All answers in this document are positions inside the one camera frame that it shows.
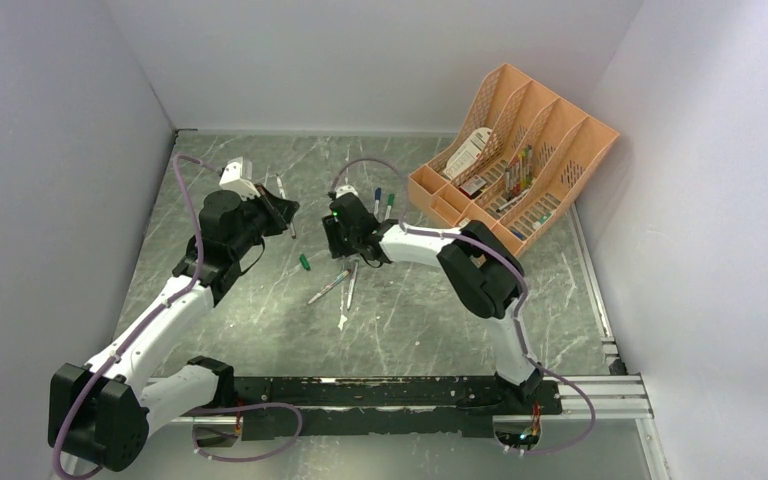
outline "gray marble surface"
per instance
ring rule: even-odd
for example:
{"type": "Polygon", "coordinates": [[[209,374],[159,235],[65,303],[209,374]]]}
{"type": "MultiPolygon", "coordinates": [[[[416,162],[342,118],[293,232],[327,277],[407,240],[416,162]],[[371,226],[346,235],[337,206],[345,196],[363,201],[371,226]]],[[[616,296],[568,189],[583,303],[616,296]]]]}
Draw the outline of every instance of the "gray marble surface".
{"type": "MultiPolygon", "coordinates": [[[[481,320],[457,300],[442,271],[395,264],[372,269],[361,263],[351,310],[344,282],[311,306],[307,300],[329,283],[342,263],[328,253],[320,218],[328,213],[332,177],[347,160],[377,156],[410,173],[431,159],[449,138],[245,136],[184,133],[175,150],[214,164],[244,156],[254,180],[277,194],[280,174],[289,198],[301,209],[298,239],[270,237],[260,262],[217,308],[201,319],[156,372],[167,376],[196,355],[234,366],[238,375],[442,375],[491,374],[494,357],[481,320]],[[312,270],[299,264],[299,254],[312,270]]],[[[183,166],[199,208],[218,189],[208,171],[183,166]]],[[[349,170],[349,182],[371,202],[375,187],[396,193],[395,210],[406,205],[404,187],[383,167],[349,170]]],[[[408,220],[427,225],[411,210],[408,220]]],[[[192,235],[181,194],[167,169],[134,272],[117,334],[155,298],[192,235]]],[[[244,266],[257,256],[253,249],[244,266]]],[[[585,284],[569,215],[557,222],[521,261],[531,285],[526,330],[539,358],[559,373],[607,374],[600,331],[585,284]]]]}

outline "green marker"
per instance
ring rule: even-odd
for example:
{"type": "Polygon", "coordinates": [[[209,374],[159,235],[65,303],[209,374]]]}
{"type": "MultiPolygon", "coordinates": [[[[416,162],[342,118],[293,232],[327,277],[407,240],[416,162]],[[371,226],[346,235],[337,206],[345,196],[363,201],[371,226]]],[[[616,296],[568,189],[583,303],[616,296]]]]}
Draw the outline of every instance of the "green marker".
{"type": "Polygon", "coordinates": [[[390,218],[390,210],[393,209],[393,201],[396,200],[396,194],[391,193],[389,197],[387,197],[387,210],[384,211],[384,220],[387,220],[390,218]]]}

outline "gray wall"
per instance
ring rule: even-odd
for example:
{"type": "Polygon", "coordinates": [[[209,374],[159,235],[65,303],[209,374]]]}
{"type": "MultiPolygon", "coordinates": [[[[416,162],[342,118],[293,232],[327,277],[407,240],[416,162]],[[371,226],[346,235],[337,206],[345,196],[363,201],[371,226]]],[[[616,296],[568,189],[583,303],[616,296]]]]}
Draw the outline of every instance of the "gray wall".
{"type": "Polygon", "coordinates": [[[768,2],[647,0],[590,102],[580,204],[676,479],[768,478],[768,2]]]}
{"type": "Polygon", "coordinates": [[[583,101],[642,0],[107,0],[181,128],[457,131],[504,62],[583,101]]]}
{"type": "Polygon", "coordinates": [[[101,2],[0,0],[0,478],[45,478],[48,382],[112,335],[170,128],[101,2]]]}

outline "organizer compartment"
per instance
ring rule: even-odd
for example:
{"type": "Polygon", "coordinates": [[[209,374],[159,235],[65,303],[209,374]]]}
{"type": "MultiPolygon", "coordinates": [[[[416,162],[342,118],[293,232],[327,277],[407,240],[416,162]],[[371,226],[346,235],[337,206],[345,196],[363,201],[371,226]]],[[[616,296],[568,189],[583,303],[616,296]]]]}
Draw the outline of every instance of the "organizer compartment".
{"type": "Polygon", "coordinates": [[[593,175],[619,135],[510,65],[491,72],[473,100],[458,138],[410,176],[409,197],[438,225],[479,220],[516,255],[557,221],[593,175]],[[493,129],[479,161],[455,179],[446,161],[481,126],[493,129]],[[530,190],[501,213],[504,167],[526,146],[534,149],[530,190]],[[474,175],[487,185],[474,200],[457,187],[474,175]]]}

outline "floor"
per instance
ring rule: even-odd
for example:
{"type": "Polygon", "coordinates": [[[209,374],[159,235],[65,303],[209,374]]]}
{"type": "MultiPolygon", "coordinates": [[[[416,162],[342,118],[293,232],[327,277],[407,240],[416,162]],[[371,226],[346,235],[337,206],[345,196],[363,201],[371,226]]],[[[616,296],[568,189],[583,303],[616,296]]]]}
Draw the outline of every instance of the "floor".
{"type": "MultiPolygon", "coordinates": [[[[289,198],[302,207],[295,217],[298,239],[270,237],[260,262],[240,278],[211,315],[182,339],[156,372],[168,376],[188,359],[209,355],[234,366],[238,375],[443,375],[491,374],[494,357],[480,319],[457,300],[442,271],[361,263],[351,310],[344,282],[306,305],[333,280],[342,263],[328,253],[320,219],[328,212],[332,177],[347,160],[376,156],[410,173],[445,148],[440,137],[303,137],[183,133],[176,152],[223,165],[243,156],[254,163],[253,179],[277,194],[280,174],[289,198]],[[311,264],[299,264],[304,253],[311,264]]],[[[183,174],[197,208],[218,189],[215,175],[194,165],[183,174]]],[[[405,208],[403,185],[377,165],[358,165],[348,180],[365,201],[381,187],[405,208]]],[[[521,261],[531,293],[524,319],[541,361],[559,373],[607,374],[599,325],[585,282],[572,223],[557,222],[521,261]]],[[[417,211],[410,223],[428,225],[417,211]]],[[[192,235],[171,168],[167,170],[146,230],[117,334],[155,298],[192,235]]],[[[253,261],[257,251],[249,253],[253,261]]]]}

